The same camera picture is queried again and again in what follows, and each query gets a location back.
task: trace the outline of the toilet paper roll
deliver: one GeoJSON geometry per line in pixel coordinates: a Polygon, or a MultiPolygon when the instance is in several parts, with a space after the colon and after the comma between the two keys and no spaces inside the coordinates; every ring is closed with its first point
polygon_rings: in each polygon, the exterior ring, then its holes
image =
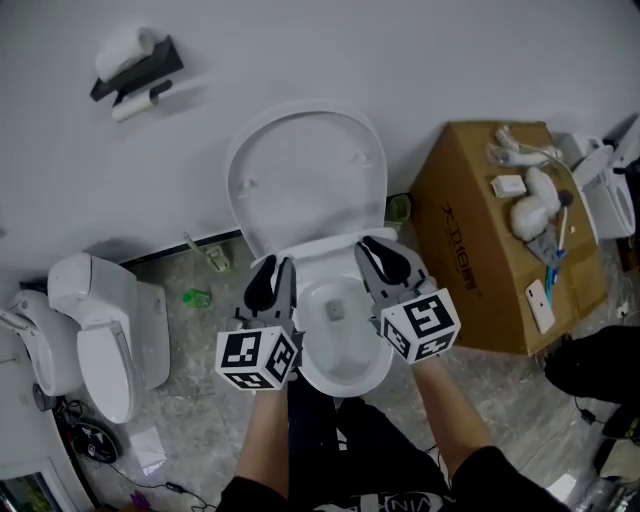
{"type": "Polygon", "coordinates": [[[126,121],[130,117],[144,112],[145,110],[158,104],[158,96],[152,94],[151,89],[135,96],[126,98],[113,107],[111,116],[119,123],[126,121]]]}
{"type": "Polygon", "coordinates": [[[142,27],[120,31],[111,38],[96,57],[100,80],[108,82],[153,53],[155,40],[151,31],[142,27]]]}

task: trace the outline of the person's left arm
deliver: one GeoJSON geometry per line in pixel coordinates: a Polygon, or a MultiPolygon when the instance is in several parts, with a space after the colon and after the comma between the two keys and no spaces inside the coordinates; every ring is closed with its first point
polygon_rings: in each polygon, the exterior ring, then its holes
{"type": "Polygon", "coordinates": [[[289,416],[287,389],[258,391],[236,474],[218,512],[287,508],[289,416]]]}

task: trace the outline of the green bottle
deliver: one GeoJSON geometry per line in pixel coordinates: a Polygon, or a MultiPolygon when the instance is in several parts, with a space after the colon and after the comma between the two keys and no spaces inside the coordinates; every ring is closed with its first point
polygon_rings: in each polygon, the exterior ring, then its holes
{"type": "Polygon", "coordinates": [[[211,306],[211,294],[196,288],[189,288],[182,297],[182,302],[191,308],[206,309],[211,306]]]}

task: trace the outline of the brown cardboard box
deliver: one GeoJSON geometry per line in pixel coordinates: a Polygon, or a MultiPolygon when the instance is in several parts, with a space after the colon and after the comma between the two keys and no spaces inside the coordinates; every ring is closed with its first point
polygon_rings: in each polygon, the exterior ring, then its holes
{"type": "MultiPolygon", "coordinates": [[[[589,220],[566,170],[545,168],[558,190],[575,200],[567,223],[568,251],[553,288],[556,322],[541,335],[525,298],[546,267],[509,227],[517,200],[498,199],[490,182],[515,174],[487,159],[487,143],[503,122],[449,123],[411,188],[412,218],[422,258],[438,285],[449,289],[462,322],[458,345],[531,355],[569,331],[607,298],[589,220]],[[575,227],[574,234],[569,227],[575,227]]],[[[520,142],[552,144],[544,123],[509,123],[520,142]]]]}

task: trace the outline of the marker cube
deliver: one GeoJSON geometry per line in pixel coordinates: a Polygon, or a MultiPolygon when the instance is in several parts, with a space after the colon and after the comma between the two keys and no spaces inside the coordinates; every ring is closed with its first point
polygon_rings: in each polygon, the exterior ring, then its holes
{"type": "Polygon", "coordinates": [[[282,389],[297,353],[282,327],[221,332],[216,372],[241,391],[282,389]]]}
{"type": "Polygon", "coordinates": [[[382,336],[409,363],[449,350],[460,319],[446,288],[382,310],[382,336]]]}

